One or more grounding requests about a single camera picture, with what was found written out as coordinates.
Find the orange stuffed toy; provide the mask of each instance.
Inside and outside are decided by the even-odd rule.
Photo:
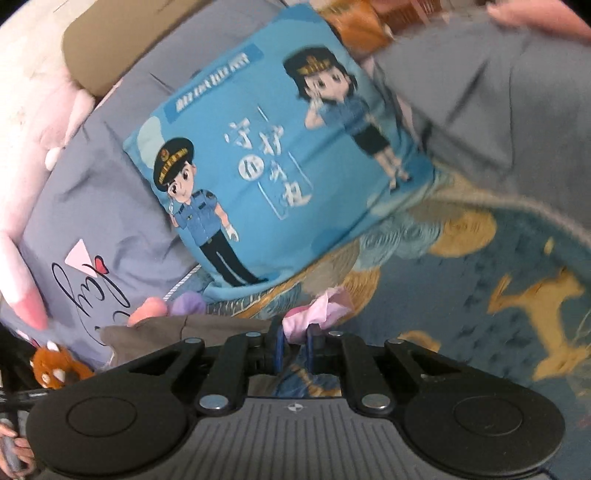
[[[35,352],[31,366],[43,388],[62,388],[94,375],[85,364],[74,360],[68,350],[53,342]]]

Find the pink tissue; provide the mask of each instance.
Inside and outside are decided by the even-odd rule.
[[[287,312],[283,318],[283,333],[288,343],[304,343],[308,325],[317,323],[322,330],[327,330],[352,311],[353,303],[347,289],[329,288],[309,305]]]

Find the gray ribbed panel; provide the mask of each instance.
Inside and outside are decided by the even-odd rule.
[[[288,407],[298,404],[297,412]],[[137,480],[452,480],[410,450],[385,420],[346,400],[249,398],[228,417],[202,420],[185,445]],[[44,473],[43,480],[63,480]],[[548,480],[539,475],[531,480]]]

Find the silver bolt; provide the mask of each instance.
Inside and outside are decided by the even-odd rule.
[[[370,393],[361,399],[361,403],[372,410],[383,410],[390,405],[390,399],[381,393]]]
[[[228,406],[229,400],[223,395],[205,395],[199,400],[201,405],[206,410],[221,410]]]

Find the black trousers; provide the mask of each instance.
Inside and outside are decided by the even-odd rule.
[[[261,283],[262,280],[256,278],[238,260],[238,257],[221,230],[218,230],[213,237],[199,248],[222,278],[232,287],[242,287],[244,285],[236,276],[243,279],[249,285]]]

